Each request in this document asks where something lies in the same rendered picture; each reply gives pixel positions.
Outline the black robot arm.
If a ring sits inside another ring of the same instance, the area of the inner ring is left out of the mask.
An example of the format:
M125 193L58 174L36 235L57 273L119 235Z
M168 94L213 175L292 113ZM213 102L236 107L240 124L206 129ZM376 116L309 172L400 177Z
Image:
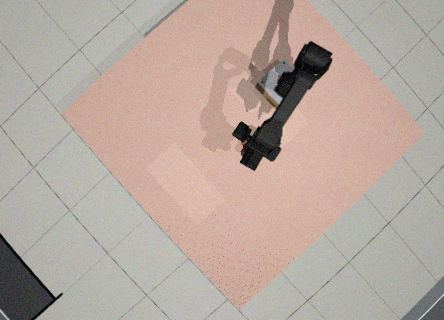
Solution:
M294 61L294 71L283 72L274 88L282 98L271 118L257 127L242 150L239 163L256 170L263 156L269 157L281 145L285 122L296 109L306 91L309 90L324 73L329 70L333 53L310 41L304 44ZM314 75L317 74L317 75Z

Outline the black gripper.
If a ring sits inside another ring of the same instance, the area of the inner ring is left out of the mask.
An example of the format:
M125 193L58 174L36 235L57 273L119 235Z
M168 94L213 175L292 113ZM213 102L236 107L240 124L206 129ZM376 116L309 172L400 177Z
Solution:
M240 122L238 124L238 126L236 127L236 129L234 130L234 132L232 133L232 135L237 138L238 140L240 140L241 142L244 143L245 140L249 140L251 139L251 131L252 129L249 128L250 126L248 126L247 124L245 124L244 122ZM247 139L249 138L249 139ZM275 153L273 155L270 155L268 158L265 157L266 159L268 159L269 161L273 162L276 160L276 158L278 157L278 155L281 152L281 147L279 147Z

